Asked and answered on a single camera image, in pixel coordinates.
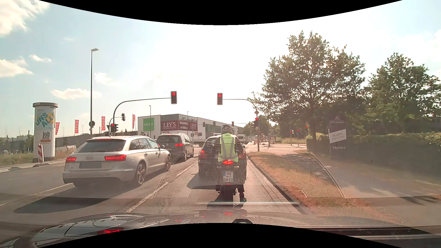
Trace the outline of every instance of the white van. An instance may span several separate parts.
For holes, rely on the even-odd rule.
[[[240,140],[240,142],[241,142],[242,144],[246,144],[246,143],[247,143],[247,138],[245,137],[245,135],[243,135],[243,134],[238,134],[238,135],[237,135],[237,138]]]

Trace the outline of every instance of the green sign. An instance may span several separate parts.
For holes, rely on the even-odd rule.
[[[143,131],[154,131],[155,130],[155,118],[143,119]]]

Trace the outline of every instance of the car hood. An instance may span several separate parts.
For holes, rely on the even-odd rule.
[[[303,220],[298,220],[295,215],[293,216],[292,214],[266,212],[247,213],[246,210],[242,209],[191,210],[181,214],[109,213],[75,218],[60,223],[59,225],[54,225],[36,232],[27,233],[26,235],[23,235],[21,237],[16,237],[12,240],[4,242],[0,245],[0,248],[44,247],[47,245],[57,244],[69,240],[75,240],[106,233],[162,225],[180,225],[193,223],[245,222],[252,224],[281,225],[338,233],[352,237],[361,237],[366,233],[372,234],[373,230],[377,230],[377,235],[381,235],[381,233],[392,233],[396,236],[400,232],[409,234],[409,230],[413,230],[413,233],[417,232],[417,234],[421,235],[430,234],[421,231],[421,229],[418,228],[410,228],[390,222],[383,222],[359,217],[332,216],[324,217],[323,221],[334,223],[334,226],[338,227],[330,227],[325,225],[304,226]],[[370,223],[372,224],[372,226],[356,226],[356,223]],[[430,228],[435,232],[441,230],[441,227],[439,226],[432,226]]]

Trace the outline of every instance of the commercial building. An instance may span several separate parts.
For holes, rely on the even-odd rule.
[[[185,133],[192,140],[207,139],[213,133],[220,133],[221,126],[227,123],[183,114],[155,115],[138,117],[138,134],[144,132],[156,139],[164,133]],[[234,133],[242,131],[242,127],[234,126]]]

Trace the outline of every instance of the grass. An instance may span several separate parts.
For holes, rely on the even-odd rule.
[[[67,150],[57,150],[55,152],[55,159],[67,158],[74,151],[75,148],[68,148]],[[8,165],[32,163],[33,158],[34,158],[33,153],[0,155],[0,167],[8,166]]]
[[[332,180],[325,180],[304,163],[267,152],[250,152],[248,157],[282,190],[307,207],[368,207],[363,199],[341,196]]]
[[[290,138],[281,138],[281,137],[276,137],[276,142],[281,142],[282,144],[291,144],[291,139]],[[299,144],[306,144],[306,139],[295,139],[292,138],[292,143],[293,144],[297,144],[297,142],[299,142]]]

